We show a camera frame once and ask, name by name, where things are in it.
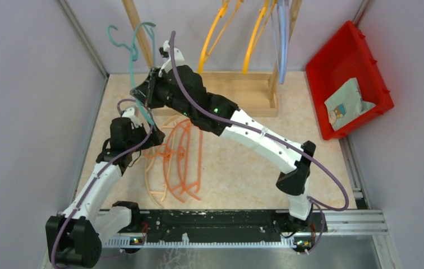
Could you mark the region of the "yellow plastic hanger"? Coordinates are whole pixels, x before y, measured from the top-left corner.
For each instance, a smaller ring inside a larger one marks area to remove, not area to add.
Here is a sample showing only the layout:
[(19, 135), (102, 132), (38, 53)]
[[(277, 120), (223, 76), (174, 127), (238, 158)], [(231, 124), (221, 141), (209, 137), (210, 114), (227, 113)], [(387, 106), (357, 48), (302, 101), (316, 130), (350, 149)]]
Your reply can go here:
[(259, 9), (259, 14), (255, 22), (250, 40), (248, 42), (247, 50), (245, 52), (245, 57), (242, 65), (242, 74), (246, 75), (250, 65), (250, 59), (253, 55), (253, 52), (264, 32), (264, 29), (270, 18), (270, 11), (272, 11), (275, 5), (275, 1), (264, 0), (262, 7)]
[(218, 9), (218, 12), (217, 12), (217, 14), (214, 18), (213, 23), (211, 24), (209, 32), (208, 32), (206, 39), (204, 41), (204, 44), (202, 46), (202, 50), (201, 50), (201, 53), (200, 53), (200, 56), (199, 56), (199, 61), (198, 61), (198, 66), (197, 66), (198, 73), (203, 73), (205, 63), (208, 61), (210, 55), (212, 54), (212, 52), (214, 51), (214, 49), (215, 49), (215, 47), (218, 43), (218, 41), (223, 36), (225, 30), (228, 28), (230, 22), (233, 20), (234, 16), (238, 12), (239, 8), (242, 6), (243, 2), (244, 2), (244, 0), (236, 0), (236, 3), (234, 5), (233, 11), (232, 11), (230, 17), (225, 22), (225, 24), (223, 25), (223, 27), (219, 31), (219, 33), (215, 36), (215, 40), (212, 41), (212, 37), (214, 36), (214, 31), (216, 30), (216, 27), (217, 27), (220, 19), (222, 19), (227, 14), (228, 7), (229, 7), (229, 4), (230, 4), (230, 1), (221, 1), (221, 7), (220, 7), (220, 9)]

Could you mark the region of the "light blue plastic hanger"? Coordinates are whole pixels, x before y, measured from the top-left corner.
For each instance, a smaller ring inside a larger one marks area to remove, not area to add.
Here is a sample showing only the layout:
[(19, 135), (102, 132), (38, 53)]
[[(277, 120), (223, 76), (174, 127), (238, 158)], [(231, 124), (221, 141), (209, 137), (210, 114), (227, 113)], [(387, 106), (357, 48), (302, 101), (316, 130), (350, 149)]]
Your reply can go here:
[(278, 82), (283, 84), (285, 81), (285, 72), (287, 69), (288, 60), (288, 38), (290, 34), (290, 15), (289, 15), (289, 1), (276, 2), (276, 24), (274, 20), (274, 12), (271, 13), (271, 23), (273, 30), (273, 40), (275, 57), (277, 60), (278, 68)]

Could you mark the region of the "orange plastic hanger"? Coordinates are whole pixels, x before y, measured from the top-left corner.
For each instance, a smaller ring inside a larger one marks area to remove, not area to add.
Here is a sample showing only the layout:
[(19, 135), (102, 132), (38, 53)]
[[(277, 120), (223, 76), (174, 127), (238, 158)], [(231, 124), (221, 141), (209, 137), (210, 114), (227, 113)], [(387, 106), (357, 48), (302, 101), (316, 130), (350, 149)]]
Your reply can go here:
[[(158, 146), (159, 148), (156, 150), (156, 159), (158, 157), (163, 158), (163, 177), (164, 177), (164, 183), (163, 184), (165, 184), (165, 186), (167, 187), (167, 191), (168, 191), (167, 194), (171, 193), (176, 200), (178, 200), (182, 203), (185, 203), (184, 199), (182, 199), (180, 197), (180, 194), (176, 194), (174, 192), (177, 189), (180, 189), (181, 191), (185, 191), (185, 182), (182, 179), (180, 179), (178, 185), (173, 187), (173, 188), (171, 188), (170, 184), (169, 184), (169, 180), (171, 178), (173, 156), (177, 155), (177, 154), (185, 155), (185, 150), (183, 149), (182, 146), (178, 146), (176, 148), (176, 150), (174, 149), (174, 147), (176, 145), (177, 129), (178, 129), (178, 127), (183, 127), (183, 123), (186, 122), (186, 120), (182, 120), (180, 122), (178, 122), (178, 120), (179, 120), (179, 115), (175, 115), (175, 116), (170, 117), (169, 119), (167, 119), (163, 123), (162, 127), (166, 128), (166, 129), (170, 129), (170, 133), (167, 137), (166, 142), (161, 144), (160, 146)], [(165, 200), (165, 199), (162, 200), (160, 195), (158, 195), (158, 196), (155, 195), (154, 197), (160, 203)]]
[(190, 120), (186, 120), (183, 127), (177, 129), (174, 149), (182, 146), (185, 155), (177, 154), (173, 156), (169, 184), (173, 188), (178, 185), (180, 179), (185, 182), (185, 191), (180, 189), (174, 191), (176, 194), (180, 194), (184, 201), (184, 195), (188, 195), (196, 201), (201, 201), (199, 191), (201, 190), (203, 140), (203, 132), (194, 127)]

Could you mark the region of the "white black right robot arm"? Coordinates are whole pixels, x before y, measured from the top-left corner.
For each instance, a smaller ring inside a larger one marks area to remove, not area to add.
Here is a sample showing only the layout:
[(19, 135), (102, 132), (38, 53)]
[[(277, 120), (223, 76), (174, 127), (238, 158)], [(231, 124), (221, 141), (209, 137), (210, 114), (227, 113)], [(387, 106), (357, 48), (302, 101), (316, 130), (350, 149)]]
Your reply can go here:
[(288, 197), (290, 224), (297, 231), (306, 230), (312, 223), (312, 204), (306, 192), (308, 157), (314, 154), (315, 144), (282, 144), (285, 138), (252, 119), (236, 103), (207, 92), (202, 77), (189, 66), (179, 66), (177, 72), (179, 78), (173, 71), (152, 68), (134, 93), (147, 108), (167, 106), (188, 117), (200, 130), (234, 140), (274, 163), (280, 170), (276, 187)]

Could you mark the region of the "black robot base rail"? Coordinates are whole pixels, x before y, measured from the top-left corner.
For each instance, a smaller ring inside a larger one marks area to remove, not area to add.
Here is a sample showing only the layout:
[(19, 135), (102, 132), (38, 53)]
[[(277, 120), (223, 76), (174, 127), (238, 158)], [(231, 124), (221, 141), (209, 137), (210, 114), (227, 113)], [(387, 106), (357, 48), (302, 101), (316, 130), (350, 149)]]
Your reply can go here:
[(327, 232), (323, 213), (305, 221), (286, 210), (141, 210), (139, 221), (120, 230), (104, 248), (285, 248), (306, 253)]

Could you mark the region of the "lilac plastic hanger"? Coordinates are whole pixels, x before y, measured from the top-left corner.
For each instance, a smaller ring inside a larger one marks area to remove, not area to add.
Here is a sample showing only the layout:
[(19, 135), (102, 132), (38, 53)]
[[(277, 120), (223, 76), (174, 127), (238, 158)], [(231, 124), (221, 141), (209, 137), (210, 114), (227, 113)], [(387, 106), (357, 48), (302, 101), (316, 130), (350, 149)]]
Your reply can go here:
[(286, 7), (286, 28), (285, 28), (285, 56), (284, 56), (284, 70), (287, 70), (287, 66), (288, 66), (288, 53), (289, 53), (289, 40), (291, 37), (291, 22), (292, 22), (292, 18), (291, 18), (291, 3), (292, 1), (290, 0), (285, 0), (284, 4)]

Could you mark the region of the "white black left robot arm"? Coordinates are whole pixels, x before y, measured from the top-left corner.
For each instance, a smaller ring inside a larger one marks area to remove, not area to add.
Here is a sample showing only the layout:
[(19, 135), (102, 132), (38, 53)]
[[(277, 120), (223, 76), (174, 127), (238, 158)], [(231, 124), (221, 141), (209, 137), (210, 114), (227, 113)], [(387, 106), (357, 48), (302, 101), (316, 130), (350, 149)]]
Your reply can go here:
[(134, 202), (118, 201), (104, 215), (101, 206), (133, 162), (132, 154), (163, 143), (164, 133), (137, 118), (135, 109), (120, 112), (110, 125), (110, 137), (104, 142), (94, 170), (74, 201), (45, 225), (49, 260), (54, 268), (94, 267), (102, 255), (103, 244), (122, 229), (139, 230), (142, 216)]

